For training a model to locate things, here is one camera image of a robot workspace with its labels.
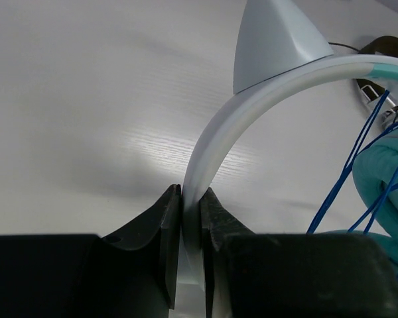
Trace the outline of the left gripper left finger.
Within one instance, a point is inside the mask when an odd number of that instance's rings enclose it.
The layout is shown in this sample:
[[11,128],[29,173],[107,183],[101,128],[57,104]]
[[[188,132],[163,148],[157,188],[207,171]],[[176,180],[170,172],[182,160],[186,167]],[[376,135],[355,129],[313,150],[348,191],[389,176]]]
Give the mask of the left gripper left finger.
[[0,317],[168,317],[181,188],[116,231],[0,235]]

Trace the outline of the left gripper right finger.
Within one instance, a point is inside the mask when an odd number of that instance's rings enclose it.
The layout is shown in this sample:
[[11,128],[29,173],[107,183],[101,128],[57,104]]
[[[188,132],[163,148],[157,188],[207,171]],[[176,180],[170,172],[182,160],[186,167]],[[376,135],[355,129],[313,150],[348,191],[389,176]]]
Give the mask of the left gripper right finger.
[[200,200],[208,317],[398,317],[398,281],[367,235],[256,234]]

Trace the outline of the teal cat-ear headphones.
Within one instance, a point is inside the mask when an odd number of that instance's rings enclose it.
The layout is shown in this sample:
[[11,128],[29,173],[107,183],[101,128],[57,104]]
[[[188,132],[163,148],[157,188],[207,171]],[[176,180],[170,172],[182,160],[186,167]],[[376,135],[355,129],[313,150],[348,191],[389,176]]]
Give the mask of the teal cat-ear headphones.
[[301,91],[344,79],[391,80],[398,58],[337,56],[292,1],[248,1],[235,51],[233,97],[204,129],[190,157],[183,187],[182,235],[194,279],[204,285],[199,202],[236,140],[262,114]]

